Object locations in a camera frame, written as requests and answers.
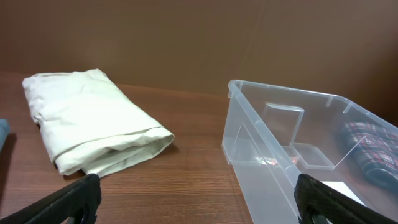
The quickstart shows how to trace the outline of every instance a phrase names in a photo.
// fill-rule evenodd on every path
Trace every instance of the transparent plastic container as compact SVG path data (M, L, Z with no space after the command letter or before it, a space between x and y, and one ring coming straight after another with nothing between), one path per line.
M337 95L242 80L228 86L222 146L255 224L298 223L294 187L301 173L398 221L398 182L391 180L396 170L361 163L368 148L394 160L390 141L396 139L387 139L385 145L371 131L355 137L346 131L353 126L355 133L356 125L365 125L395 138L395 126Z

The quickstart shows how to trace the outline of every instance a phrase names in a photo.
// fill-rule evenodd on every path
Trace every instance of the red plaid cloth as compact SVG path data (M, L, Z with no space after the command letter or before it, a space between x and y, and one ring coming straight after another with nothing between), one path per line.
M375 124L345 123L342 128L347 152L352 154L363 174L374 184L398 190L398 134Z

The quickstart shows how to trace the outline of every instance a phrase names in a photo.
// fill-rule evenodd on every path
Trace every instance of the white cloth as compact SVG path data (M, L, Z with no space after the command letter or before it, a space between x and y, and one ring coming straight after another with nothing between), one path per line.
M174 138L98 69L41 73L22 82L30 115L60 174L100 177L158 155Z

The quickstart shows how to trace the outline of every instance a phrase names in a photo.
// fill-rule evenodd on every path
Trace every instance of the wooden table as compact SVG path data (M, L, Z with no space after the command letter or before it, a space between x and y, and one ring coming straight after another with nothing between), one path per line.
M61 176L51 164L30 118L24 77L0 73L0 118L9 121L12 133L0 153L1 218L83 176ZM118 87L175 140L156 158L101 179L97 223L252 223L221 148L227 93Z

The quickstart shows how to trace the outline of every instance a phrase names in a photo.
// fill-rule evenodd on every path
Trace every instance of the brown wall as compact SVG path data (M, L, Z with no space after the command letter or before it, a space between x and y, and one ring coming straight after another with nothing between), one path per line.
M227 95L231 79L335 93L387 117L396 0L2 0L0 70L100 68L116 83Z

